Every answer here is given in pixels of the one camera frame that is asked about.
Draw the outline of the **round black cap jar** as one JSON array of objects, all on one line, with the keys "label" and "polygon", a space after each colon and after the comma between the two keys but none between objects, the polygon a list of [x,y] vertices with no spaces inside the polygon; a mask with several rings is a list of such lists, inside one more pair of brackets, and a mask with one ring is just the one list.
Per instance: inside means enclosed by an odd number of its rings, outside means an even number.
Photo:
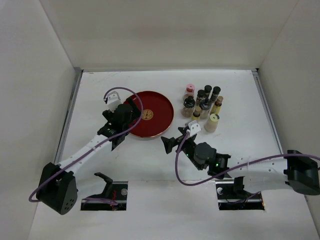
[{"label": "round black cap jar", "polygon": [[181,114],[186,118],[190,118],[192,116],[192,114],[193,114],[194,108],[195,108],[194,97],[193,96],[188,96],[183,101],[183,107],[181,109]]}]

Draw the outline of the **yellow cap white powder jar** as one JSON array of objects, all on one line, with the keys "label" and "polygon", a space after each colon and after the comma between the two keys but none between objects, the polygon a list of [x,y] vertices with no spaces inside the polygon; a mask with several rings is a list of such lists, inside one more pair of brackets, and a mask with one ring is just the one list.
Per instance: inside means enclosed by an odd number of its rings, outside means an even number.
[{"label": "yellow cap white powder jar", "polygon": [[204,129],[209,133],[215,132],[218,127],[219,120],[220,116],[218,114],[211,114],[204,125]]}]

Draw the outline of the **black lid wide jar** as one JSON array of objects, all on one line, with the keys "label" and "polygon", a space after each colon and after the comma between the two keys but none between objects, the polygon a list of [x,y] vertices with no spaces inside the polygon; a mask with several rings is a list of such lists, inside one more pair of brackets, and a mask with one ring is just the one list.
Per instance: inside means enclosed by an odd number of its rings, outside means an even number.
[{"label": "black lid wide jar", "polygon": [[200,119],[206,119],[208,117],[211,106],[212,102],[208,98],[205,98],[199,103],[199,107],[201,109],[201,113],[199,116]]}]

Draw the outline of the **pink cap spice jar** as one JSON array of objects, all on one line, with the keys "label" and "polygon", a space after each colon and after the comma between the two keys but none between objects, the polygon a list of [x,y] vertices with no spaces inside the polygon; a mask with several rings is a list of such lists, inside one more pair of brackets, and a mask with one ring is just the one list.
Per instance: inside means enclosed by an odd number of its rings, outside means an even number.
[{"label": "pink cap spice jar", "polygon": [[184,93],[182,100],[184,101],[185,99],[187,99],[190,96],[194,97],[194,95],[195,95],[195,86],[190,83],[185,88],[185,93]]}]

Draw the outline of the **small black cap spice bottle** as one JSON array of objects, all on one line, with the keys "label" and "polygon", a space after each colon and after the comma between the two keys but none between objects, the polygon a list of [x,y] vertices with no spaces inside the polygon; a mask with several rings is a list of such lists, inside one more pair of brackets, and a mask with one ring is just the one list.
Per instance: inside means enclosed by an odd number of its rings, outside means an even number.
[{"label": "small black cap spice bottle", "polygon": [[205,92],[205,98],[206,99],[209,98],[211,91],[212,91],[212,86],[211,85],[205,85],[204,86],[204,92]]}]

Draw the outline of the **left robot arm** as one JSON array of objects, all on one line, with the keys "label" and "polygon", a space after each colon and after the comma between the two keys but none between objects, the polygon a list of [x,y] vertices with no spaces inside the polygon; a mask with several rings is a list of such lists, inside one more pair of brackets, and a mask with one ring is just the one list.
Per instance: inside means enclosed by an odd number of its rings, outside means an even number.
[{"label": "left robot arm", "polygon": [[59,164],[50,162],[45,165],[39,185],[31,196],[60,215],[68,213],[78,198],[76,172],[97,153],[108,155],[117,148],[140,122],[143,110],[143,104],[136,105],[130,97],[115,110],[105,110],[102,114],[107,122],[94,138]]}]

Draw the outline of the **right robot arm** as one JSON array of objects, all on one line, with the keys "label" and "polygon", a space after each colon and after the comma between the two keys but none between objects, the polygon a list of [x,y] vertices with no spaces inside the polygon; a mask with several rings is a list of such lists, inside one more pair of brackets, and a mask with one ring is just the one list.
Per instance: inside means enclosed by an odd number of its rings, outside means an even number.
[{"label": "right robot arm", "polygon": [[233,179],[232,192],[238,198],[248,193],[288,189],[307,196],[320,194],[319,157],[289,150],[257,160],[232,161],[208,143],[195,143],[196,134],[188,126],[179,128],[177,138],[161,137],[165,152],[184,153],[197,170],[206,170],[209,180]]}]

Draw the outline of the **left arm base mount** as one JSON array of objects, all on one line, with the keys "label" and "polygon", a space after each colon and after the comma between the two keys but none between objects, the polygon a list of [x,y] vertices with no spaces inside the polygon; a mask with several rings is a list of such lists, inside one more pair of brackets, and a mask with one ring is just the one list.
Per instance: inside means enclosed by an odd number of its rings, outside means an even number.
[{"label": "left arm base mount", "polygon": [[127,181],[113,181],[101,172],[94,174],[104,181],[101,193],[81,200],[81,211],[126,211],[129,184]]}]

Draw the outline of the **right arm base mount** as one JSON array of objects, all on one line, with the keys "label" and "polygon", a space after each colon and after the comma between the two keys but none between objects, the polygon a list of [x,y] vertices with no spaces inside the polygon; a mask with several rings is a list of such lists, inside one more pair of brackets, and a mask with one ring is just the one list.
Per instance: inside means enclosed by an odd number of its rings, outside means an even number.
[{"label": "right arm base mount", "polygon": [[245,191],[243,182],[244,177],[215,182],[220,211],[265,210],[262,194]]}]

